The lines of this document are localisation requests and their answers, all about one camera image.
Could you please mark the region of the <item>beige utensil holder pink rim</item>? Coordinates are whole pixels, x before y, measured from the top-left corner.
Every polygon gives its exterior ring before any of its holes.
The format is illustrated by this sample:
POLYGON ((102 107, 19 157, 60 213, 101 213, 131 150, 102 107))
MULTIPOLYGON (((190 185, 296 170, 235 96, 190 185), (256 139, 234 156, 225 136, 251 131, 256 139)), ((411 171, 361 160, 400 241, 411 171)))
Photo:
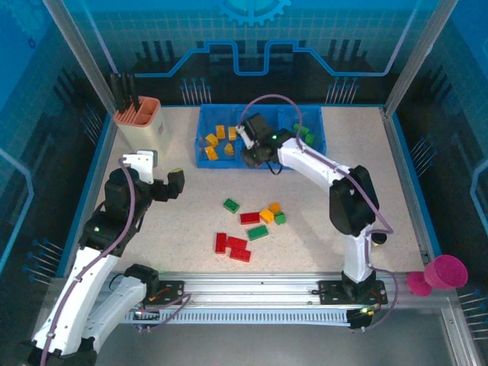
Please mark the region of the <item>beige utensil holder pink rim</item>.
POLYGON ((158 156, 165 154, 170 133, 159 99, 139 96, 140 107, 131 104, 125 112, 117 111, 114 121, 133 150, 155 150, 158 156))

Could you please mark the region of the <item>small black controller board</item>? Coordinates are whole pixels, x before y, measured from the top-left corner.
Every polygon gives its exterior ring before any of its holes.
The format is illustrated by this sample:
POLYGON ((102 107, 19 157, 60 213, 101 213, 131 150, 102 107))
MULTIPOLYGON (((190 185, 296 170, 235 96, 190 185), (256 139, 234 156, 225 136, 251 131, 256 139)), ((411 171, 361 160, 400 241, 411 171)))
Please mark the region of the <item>small black controller board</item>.
POLYGON ((346 318, 350 329, 362 329, 371 325, 374 314, 378 307, 371 305, 361 309, 347 310, 346 318))
POLYGON ((135 308, 130 311, 133 325, 139 333, 149 332, 160 320, 160 309, 135 308))

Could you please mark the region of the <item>grey metal platform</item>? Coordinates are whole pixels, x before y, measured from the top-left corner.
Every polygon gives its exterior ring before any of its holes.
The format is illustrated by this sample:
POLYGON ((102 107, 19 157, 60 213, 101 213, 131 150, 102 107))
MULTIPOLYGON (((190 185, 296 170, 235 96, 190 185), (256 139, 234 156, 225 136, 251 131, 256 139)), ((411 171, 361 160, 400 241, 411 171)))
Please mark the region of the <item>grey metal platform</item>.
POLYGON ((488 314, 469 322, 479 361, 456 357, 439 313, 397 310, 366 333, 291 324, 170 322, 150 332, 120 325, 96 361, 80 366, 488 366, 488 314))

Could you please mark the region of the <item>magenta foam goblet shape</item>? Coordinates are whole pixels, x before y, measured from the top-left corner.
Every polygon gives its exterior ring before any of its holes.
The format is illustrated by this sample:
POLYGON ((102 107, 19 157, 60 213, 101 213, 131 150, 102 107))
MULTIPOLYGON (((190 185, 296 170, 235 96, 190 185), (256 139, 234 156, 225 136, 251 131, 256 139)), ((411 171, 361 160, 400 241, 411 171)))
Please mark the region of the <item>magenta foam goblet shape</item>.
POLYGON ((433 290, 452 290, 468 281, 465 265, 452 255, 440 255, 428 263, 424 271, 410 272, 406 283, 412 294, 429 296, 433 290))

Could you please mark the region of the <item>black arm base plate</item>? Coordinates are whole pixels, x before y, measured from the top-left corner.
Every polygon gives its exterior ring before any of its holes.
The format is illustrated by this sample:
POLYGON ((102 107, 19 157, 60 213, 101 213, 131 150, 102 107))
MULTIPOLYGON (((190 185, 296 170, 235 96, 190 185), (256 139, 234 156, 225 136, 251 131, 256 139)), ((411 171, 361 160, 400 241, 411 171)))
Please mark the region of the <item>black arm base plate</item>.
POLYGON ((145 307, 167 305, 182 297, 184 291, 185 283, 183 281, 160 281, 156 287, 152 286, 148 290, 142 304, 145 307))
POLYGON ((319 301, 321 305, 373 305, 388 304, 384 282, 376 280, 373 284, 357 291, 352 284, 342 281, 319 281, 319 301))

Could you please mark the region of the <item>aluminium mounting rail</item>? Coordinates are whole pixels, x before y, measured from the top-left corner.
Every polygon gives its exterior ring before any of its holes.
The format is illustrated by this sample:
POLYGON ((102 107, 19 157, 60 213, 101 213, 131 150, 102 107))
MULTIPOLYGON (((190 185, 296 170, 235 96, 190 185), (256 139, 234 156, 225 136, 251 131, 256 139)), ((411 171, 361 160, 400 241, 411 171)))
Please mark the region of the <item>aluminium mounting rail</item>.
MULTIPOLYGON (((388 303, 397 295, 397 309, 444 309, 458 307, 455 291, 433 291, 428 297, 411 294, 406 276, 396 276, 398 286, 385 275, 377 276, 386 287, 388 303)), ((319 281, 336 281, 337 273, 184 273, 169 272, 162 280, 183 281, 191 294, 193 308, 317 308, 319 297, 312 294, 319 281)))

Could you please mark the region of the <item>aluminium frame post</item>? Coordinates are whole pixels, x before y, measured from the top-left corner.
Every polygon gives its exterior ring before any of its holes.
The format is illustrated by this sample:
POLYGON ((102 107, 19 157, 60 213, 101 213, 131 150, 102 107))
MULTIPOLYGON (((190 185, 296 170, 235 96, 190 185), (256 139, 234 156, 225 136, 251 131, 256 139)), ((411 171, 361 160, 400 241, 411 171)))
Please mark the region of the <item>aluminium frame post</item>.
POLYGON ((392 91, 384 104, 385 117, 392 117, 396 111, 414 78, 424 63, 426 57, 442 32, 452 11, 459 0, 439 0, 435 10, 427 22, 422 34, 411 52, 405 67, 394 84, 392 91))
POLYGON ((81 66, 82 71, 90 81, 104 108, 112 117, 116 112, 114 96, 95 58, 77 28, 72 15, 62 0, 42 0, 42 2, 81 66))

